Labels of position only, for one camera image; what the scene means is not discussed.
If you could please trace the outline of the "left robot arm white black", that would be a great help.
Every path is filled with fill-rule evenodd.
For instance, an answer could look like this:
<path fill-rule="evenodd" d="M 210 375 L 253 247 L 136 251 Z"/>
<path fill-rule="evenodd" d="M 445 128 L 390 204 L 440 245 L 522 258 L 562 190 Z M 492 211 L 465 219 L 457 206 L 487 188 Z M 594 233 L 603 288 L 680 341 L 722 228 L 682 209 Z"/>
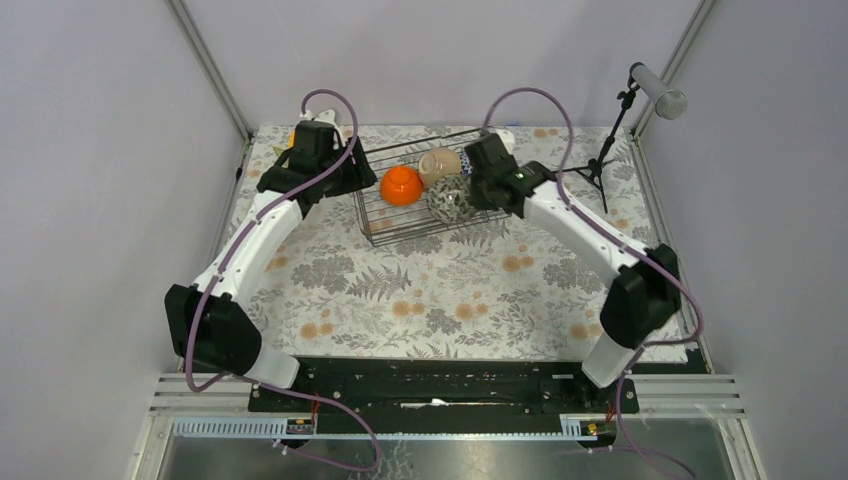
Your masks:
<path fill-rule="evenodd" d="M 346 195 L 376 182 L 361 142 L 335 121 L 299 122 L 292 145 L 262 174 L 246 213 L 223 250 L 188 286 L 174 284 L 164 298 L 174 351 L 186 365 L 201 363 L 272 386 L 288 411 L 309 401 L 299 363 L 264 341 L 247 306 L 286 237 L 325 197 Z"/>

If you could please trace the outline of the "beige bowl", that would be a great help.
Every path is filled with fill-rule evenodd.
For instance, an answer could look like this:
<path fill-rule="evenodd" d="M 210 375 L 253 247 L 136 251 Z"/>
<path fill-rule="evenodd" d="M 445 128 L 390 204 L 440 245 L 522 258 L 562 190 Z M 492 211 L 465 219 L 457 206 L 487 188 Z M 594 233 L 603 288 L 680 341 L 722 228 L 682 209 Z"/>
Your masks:
<path fill-rule="evenodd" d="M 461 172 L 460 155 L 450 148 L 437 147 L 425 151 L 418 159 L 417 170 L 425 189 L 437 180 Z"/>

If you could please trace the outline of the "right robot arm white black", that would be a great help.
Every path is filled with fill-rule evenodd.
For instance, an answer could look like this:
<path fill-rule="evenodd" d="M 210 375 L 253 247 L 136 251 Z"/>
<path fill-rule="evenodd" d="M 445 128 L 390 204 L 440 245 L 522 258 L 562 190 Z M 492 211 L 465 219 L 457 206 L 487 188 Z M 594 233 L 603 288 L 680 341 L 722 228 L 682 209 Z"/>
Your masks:
<path fill-rule="evenodd" d="M 471 164 L 471 203 L 503 210 L 563 243 L 594 271 L 607 289 L 600 313 L 602 334 L 573 386 L 575 402 L 597 412 L 613 398 L 612 383 L 654 331 L 681 308 L 676 253 L 650 248 L 616 230 L 566 192 L 547 167 L 519 165 L 495 131 L 482 134 L 464 152 Z"/>

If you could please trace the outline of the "pink speckled bowl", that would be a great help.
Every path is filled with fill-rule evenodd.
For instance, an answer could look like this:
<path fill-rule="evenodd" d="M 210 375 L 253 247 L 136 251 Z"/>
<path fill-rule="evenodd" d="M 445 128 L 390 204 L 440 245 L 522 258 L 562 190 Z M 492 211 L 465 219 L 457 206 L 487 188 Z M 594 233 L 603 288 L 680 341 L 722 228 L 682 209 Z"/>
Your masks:
<path fill-rule="evenodd" d="M 461 174 L 447 175 L 427 190 L 429 213 L 445 224 L 469 220 L 477 209 L 471 204 L 471 180 Z"/>

